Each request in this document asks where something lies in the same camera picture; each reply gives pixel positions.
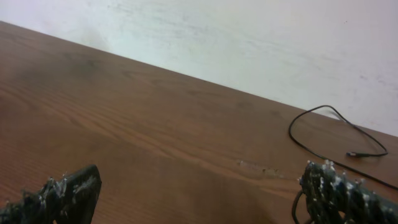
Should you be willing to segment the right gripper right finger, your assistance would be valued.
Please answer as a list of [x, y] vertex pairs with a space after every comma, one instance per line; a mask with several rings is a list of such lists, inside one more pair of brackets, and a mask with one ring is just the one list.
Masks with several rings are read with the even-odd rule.
[[397, 224], [397, 204], [336, 173], [330, 161], [308, 161], [298, 179], [310, 218], [307, 223]]

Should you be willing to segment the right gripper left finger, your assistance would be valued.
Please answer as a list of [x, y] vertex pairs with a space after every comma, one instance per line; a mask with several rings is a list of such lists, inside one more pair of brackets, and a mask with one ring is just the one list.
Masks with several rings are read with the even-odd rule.
[[91, 223], [101, 185], [94, 164], [60, 180], [49, 177], [40, 190], [23, 190], [18, 202], [7, 202], [1, 208], [1, 224]]

